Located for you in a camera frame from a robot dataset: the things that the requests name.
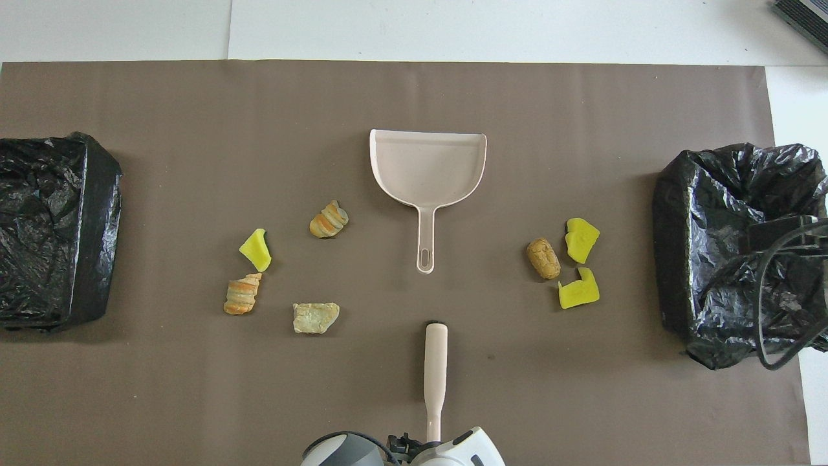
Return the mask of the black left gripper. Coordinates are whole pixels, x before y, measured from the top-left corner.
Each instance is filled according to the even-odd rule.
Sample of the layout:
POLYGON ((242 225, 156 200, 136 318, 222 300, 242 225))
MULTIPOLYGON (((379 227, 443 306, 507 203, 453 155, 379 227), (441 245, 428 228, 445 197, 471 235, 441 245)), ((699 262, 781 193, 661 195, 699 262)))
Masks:
POLYGON ((410 437, 408 432, 401 436, 388 436, 387 449, 399 464, 411 464, 423 451, 425 443, 410 437))

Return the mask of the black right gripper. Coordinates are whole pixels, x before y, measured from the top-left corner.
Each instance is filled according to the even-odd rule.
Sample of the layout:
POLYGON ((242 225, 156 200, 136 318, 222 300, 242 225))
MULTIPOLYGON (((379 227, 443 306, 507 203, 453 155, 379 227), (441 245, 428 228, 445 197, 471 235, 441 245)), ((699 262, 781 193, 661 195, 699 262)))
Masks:
MULTIPOLYGON (((763 252, 790 231, 816 223, 816 216, 784 216, 776 220, 749 225, 739 237, 739 253, 763 252)), ((826 254, 826 230, 810 230, 793 237, 780 248, 795 254, 826 254)))

